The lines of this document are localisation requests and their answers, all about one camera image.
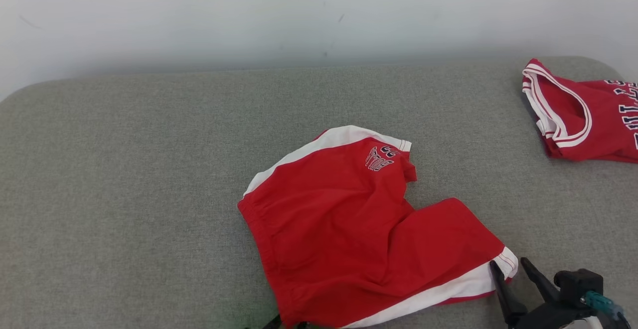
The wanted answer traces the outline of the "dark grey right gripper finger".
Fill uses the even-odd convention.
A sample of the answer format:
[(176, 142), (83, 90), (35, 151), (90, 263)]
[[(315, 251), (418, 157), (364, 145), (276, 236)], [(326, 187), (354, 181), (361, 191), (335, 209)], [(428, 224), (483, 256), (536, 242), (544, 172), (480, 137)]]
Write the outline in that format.
[(520, 263), (528, 278), (535, 284), (545, 303), (556, 304), (560, 299), (560, 291), (528, 258), (521, 258)]
[(495, 260), (488, 264), (495, 286), (495, 293), (499, 301), (504, 322), (509, 328), (516, 328), (519, 321), (528, 313), (528, 309), (517, 297), (504, 279), (504, 273)]

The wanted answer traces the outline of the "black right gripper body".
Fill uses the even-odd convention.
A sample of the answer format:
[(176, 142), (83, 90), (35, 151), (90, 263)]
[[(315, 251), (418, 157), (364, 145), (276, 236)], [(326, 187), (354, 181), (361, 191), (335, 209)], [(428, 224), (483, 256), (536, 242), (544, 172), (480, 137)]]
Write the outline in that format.
[(595, 315), (595, 309), (580, 301), (544, 302), (532, 311), (519, 300), (511, 299), (512, 329), (560, 329), (577, 320)]

